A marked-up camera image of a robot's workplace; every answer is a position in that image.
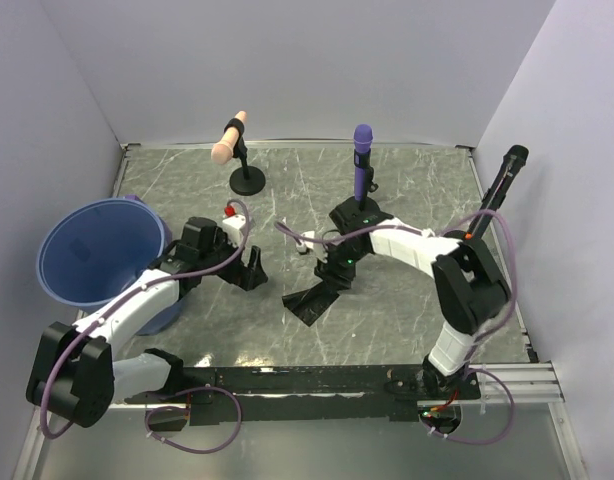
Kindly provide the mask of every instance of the stand base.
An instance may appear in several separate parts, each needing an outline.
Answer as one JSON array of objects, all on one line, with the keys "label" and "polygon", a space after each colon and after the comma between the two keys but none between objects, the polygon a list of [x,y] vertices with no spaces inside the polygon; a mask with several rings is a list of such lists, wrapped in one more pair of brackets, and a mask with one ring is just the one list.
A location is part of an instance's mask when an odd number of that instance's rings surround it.
[{"label": "stand base", "polygon": [[243,175],[243,168],[237,168],[229,177],[229,186],[238,195],[249,197],[256,195],[263,188],[265,188],[265,174],[260,168],[248,166],[249,179],[246,179]]}]

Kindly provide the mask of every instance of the gray marble surface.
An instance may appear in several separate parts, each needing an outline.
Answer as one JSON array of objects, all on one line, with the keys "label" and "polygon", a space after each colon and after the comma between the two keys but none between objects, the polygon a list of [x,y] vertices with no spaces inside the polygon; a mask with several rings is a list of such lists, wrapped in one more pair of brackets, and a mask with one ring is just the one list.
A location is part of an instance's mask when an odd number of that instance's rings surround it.
[{"label": "gray marble surface", "polygon": [[[180,235],[190,216],[220,219],[237,161],[213,164],[207,149],[133,148],[120,194],[134,193]],[[250,163],[267,175],[260,194],[243,198],[255,228],[250,245],[263,253],[269,282],[243,292],[215,277],[187,297],[182,317],[152,337],[134,337],[119,358],[157,347],[187,366],[349,365],[419,363],[440,332],[443,317],[433,280],[384,257],[366,257],[353,289],[311,328],[281,302],[284,294],[317,283],[315,259],[299,256],[276,219],[298,230],[324,231],[329,211],[353,192],[352,149],[250,148]],[[442,228],[479,205],[465,150],[406,147],[372,150],[381,208],[416,227]],[[482,362],[526,362],[517,319],[479,351]]]}]

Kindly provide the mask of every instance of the metal frame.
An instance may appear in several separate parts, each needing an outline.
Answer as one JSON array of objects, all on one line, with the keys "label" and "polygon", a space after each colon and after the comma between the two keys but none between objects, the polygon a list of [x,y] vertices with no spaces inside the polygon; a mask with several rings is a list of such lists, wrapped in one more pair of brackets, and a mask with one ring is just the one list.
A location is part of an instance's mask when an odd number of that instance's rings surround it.
[{"label": "metal frame", "polygon": [[[113,192],[114,196],[117,196],[120,190],[120,185],[122,183],[122,179],[124,173],[127,168],[127,164],[131,159],[131,151],[137,148],[171,148],[171,149],[209,149],[213,144],[195,144],[195,145],[162,145],[162,146],[148,146],[142,147],[141,145],[123,145],[125,148],[125,153],[119,165],[118,175],[114,182]],[[286,147],[286,148],[300,148],[300,147],[350,147],[348,142],[343,142],[340,140],[333,141],[323,141],[323,140],[315,140],[315,141],[305,141],[305,140],[287,140],[287,141],[264,141],[264,142],[248,142],[248,145],[253,147]],[[397,147],[397,146],[408,146],[411,147],[412,144],[381,144],[378,143],[379,146],[386,147]],[[428,145],[416,145],[417,147],[425,148],[432,147]],[[479,188],[479,192],[482,196],[482,188],[480,184],[480,180],[478,178],[478,174],[476,172],[473,157],[471,152],[468,155],[470,166],[472,168],[474,177],[476,179],[476,183]],[[496,248],[502,257],[502,250],[500,249],[500,243],[498,241],[498,237],[496,235],[495,230],[494,233],[494,241],[496,244]],[[503,265],[503,273],[506,278],[509,279],[509,273],[507,270],[507,266],[505,262],[502,262]],[[525,324],[522,320],[520,310],[518,306],[516,307],[516,314],[520,323],[520,327],[525,335],[527,335],[527,330]],[[527,337],[527,346],[531,347],[531,343],[529,338]],[[486,369],[496,376],[498,376],[505,384],[509,387],[512,395],[514,397],[514,401],[516,403],[540,403],[540,404],[548,404],[550,408],[550,412],[552,415],[552,419],[554,422],[554,428],[558,437],[558,441],[563,452],[563,456],[565,459],[565,463],[567,465],[567,470],[569,472],[570,478],[575,480],[587,480],[589,477],[587,475],[584,462],[582,460],[580,450],[578,447],[578,443],[576,441],[576,437],[574,435],[571,421],[567,414],[567,410],[564,404],[564,398],[562,391],[560,389],[560,385],[558,383],[558,379],[556,377],[556,373],[554,371],[554,367],[551,363],[518,363],[518,364],[488,364],[488,365],[480,365],[481,368]],[[507,396],[505,392],[489,377],[478,374],[479,386],[482,392],[481,400],[462,400],[458,401],[458,404],[504,404],[508,403]],[[419,402],[419,406],[427,406],[427,405],[435,405],[442,402]],[[116,404],[111,405],[109,407],[110,410],[143,410],[145,408],[163,406],[165,404]],[[35,408],[34,415],[31,419],[29,431],[27,433],[27,437],[25,439],[23,449],[21,452],[21,456],[19,458],[16,470],[13,475],[14,480],[32,480],[35,474],[36,467],[38,465],[38,460],[40,458],[40,454],[42,451],[42,447],[44,445],[45,438],[42,433],[39,431],[39,418],[40,412],[38,408]]]}]

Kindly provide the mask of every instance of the purple object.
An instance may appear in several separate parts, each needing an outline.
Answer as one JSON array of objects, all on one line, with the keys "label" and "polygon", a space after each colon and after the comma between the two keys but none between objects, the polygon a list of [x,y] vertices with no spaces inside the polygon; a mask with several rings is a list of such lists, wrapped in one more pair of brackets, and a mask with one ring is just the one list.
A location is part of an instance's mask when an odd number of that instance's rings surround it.
[{"label": "purple object", "polygon": [[369,166],[369,159],[367,159],[367,165],[360,165],[360,159],[357,154],[368,153],[371,150],[371,142],[374,136],[371,131],[371,127],[367,124],[360,124],[354,130],[354,198],[356,201],[361,201],[366,195],[365,185],[365,168]]}]

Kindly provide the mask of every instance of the black stand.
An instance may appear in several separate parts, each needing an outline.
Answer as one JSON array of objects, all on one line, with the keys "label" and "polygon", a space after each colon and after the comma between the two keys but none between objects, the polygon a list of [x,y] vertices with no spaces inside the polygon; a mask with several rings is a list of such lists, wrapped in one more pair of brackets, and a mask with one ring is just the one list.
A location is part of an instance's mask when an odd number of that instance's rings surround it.
[{"label": "black stand", "polygon": [[232,118],[225,127],[225,131],[231,127],[236,127],[238,130],[238,141],[234,146],[233,158],[240,159],[241,167],[234,170],[229,177],[229,186],[238,195],[244,197],[256,195],[265,188],[265,174],[261,169],[247,165],[247,147],[243,140],[245,126],[243,123],[237,118]]}]

